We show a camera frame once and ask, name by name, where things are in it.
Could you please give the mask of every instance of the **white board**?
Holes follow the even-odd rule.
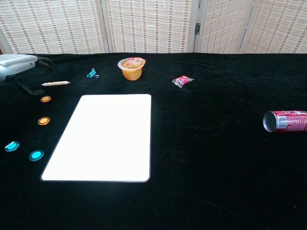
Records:
[[[146,182],[150,177],[150,127],[148,94],[85,95],[41,180]]]

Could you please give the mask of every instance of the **teal token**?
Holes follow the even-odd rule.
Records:
[[[42,150],[35,150],[35,151],[31,152],[31,154],[29,156],[29,159],[30,159],[30,161],[38,161],[43,156],[44,156],[44,151],[42,151]]]
[[[12,141],[11,143],[7,144],[4,147],[4,150],[7,152],[12,152],[15,151],[16,149],[18,149],[19,147],[19,142],[18,141]]]

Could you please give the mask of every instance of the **soda can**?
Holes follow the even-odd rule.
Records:
[[[269,111],[263,117],[263,126],[268,132],[307,130],[306,111]]]

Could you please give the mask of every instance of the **pink candy packet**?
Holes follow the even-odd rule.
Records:
[[[176,86],[182,88],[182,86],[184,86],[185,84],[187,84],[188,82],[193,81],[193,80],[194,80],[194,79],[188,78],[187,76],[184,76],[184,75],[183,75],[183,76],[181,76],[180,78],[176,78],[176,79],[172,80],[172,82],[173,82]]]

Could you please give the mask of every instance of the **binder clip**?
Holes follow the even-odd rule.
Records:
[[[96,73],[95,69],[92,68],[91,72],[90,72],[89,74],[87,74],[86,77],[87,77],[87,78],[92,78],[92,77],[98,78],[99,75]]]

